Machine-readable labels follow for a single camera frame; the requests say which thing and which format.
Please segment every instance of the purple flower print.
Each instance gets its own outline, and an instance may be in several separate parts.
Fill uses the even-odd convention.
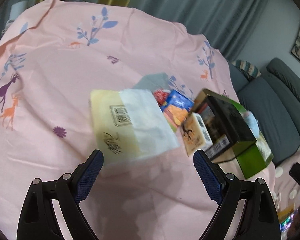
[[[113,56],[108,56],[107,59],[111,60],[112,64],[116,64],[119,61],[118,58],[113,57]]]
[[[52,129],[52,131],[60,138],[66,137],[66,129],[56,126],[55,128]]]

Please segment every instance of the pink tablecloth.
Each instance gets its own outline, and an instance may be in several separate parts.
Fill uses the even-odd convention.
[[[98,148],[90,91],[143,83],[192,99],[206,87],[237,100],[226,60],[179,23],[133,8],[46,0],[12,24],[0,41],[0,228],[9,239],[32,179],[58,179]],[[217,204],[177,135],[182,146],[151,164],[97,178],[80,207],[100,239],[200,237]],[[237,163],[223,168],[243,178]],[[271,190],[272,173],[270,166],[258,175]]]

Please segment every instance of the deer print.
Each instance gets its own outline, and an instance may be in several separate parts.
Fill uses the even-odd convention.
[[[21,100],[21,97],[19,95],[11,95],[11,98],[12,98],[12,107],[10,108],[6,108],[3,112],[3,114],[0,116],[0,119],[2,119],[2,126],[4,127],[4,120],[9,117],[10,120],[7,124],[7,127],[6,129],[9,127],[9,124],[11,123],[11,131],[13,131],[13,118],[14,118],[14,112],[15,112],[15,109],[16,107],[18,106],[18,102],[19,100]]]
[[[80,48],[81,44],[83,44],[83,43],[74,41],[69,44],[68,48],[77,49],[77,48]]]
[[[3,85],[2,87],[0,87],[0,98],[2,98],[2,100],[0,101],[0,104],[3,102],[2,107],[1,107],[1,112],[3,113],[3,107],[4,104],[6,102],[6,94],[7,94],[7,90],[9,88],[9,86],[12,83],[15,83],[17,79],[20,79],[19,75],[17,73],[14,73],[11,78],[11,80],[9,81],[8,84]]]
[[[206,81],[208,81],[208,70],[204,70],[204,75],[200,75],[200,79],[205,79]]]
[[[191,129],[187,130],[184,125],[182,125],[183,136],[188,137],[188,140],[191,141],[190,133],[193,133]]]

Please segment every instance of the barcode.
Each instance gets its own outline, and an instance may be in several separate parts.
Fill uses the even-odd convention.
[[[226,135],[222,136],[217,143],[215,143],[209,150],[205,152],[207,157],[211,159],[218,154],[222,149],[226,148],[230,144]]]

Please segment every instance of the blue tree print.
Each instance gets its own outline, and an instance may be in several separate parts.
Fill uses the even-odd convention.
[[[170,86],[171,89],[174,89],[176,91],[178,91],[180,94],[188,97],[190,100],[194,100],[194,96],[193,96],[193,92],[191,89],[189,89],[191,95],[187,95],[186,94],[186,85],[182,84],[182,85],[177,85],[177,79],[175,76],[170,76],[169,77],[169,81],[168,81],[168,85]]]
[[[198,62],[199,62],[200,66],[206,65],[209,68],[210,77],[211,77],[211,79],[213,79],[212,69],[214,68],[215,64],[214,64],[214,62],[212,62],[212,57],[214,56],[214,52],[211,50],[211,46],[210,46],[209,42],[204,41],[204,43],[206,45],[206,48],[202,47],[202,49],[205,52],[205,54],[207,55],[207,62],[205,62],[205,60],[200,58],[199,56],[197,56],[197,58],[198,58]]]
[[[27,29],[28,29],[28,22],[26,22],[26,23],[21,27],[20,34],[24,33]]]
[[[110,29],[115,27],[118,24],[117,21],[108,21],[109,13],[106,7],[102,8],[101,15],[97,17],[92,15],[91,19],[92,19],[92,23],[91,23],[92,28],[89,36],[87,31],[84,31],[81,27],[77,27],[77,30],[79,30],[79,32],[77,32],[78,35],[77,38],[78,39],[85,38],[87,40],[87,46],[90,46],[90,44],[94,44],[99,41],[99,39],[95,38],[95,36],[101,29]]]
[[[26,58],[24,57],[24,55],[26,55],[26,53],[24,54],[11,54],[7,60],[7,62],[4,64],[3,67],[3,72],[1,73],[1,77],[0,80],[6,75],[6,73],[8,72],[8,67],[11,66],[15,71],[23,68],[24,65],[20,65],[22,62],[24,62],[26,60]]]

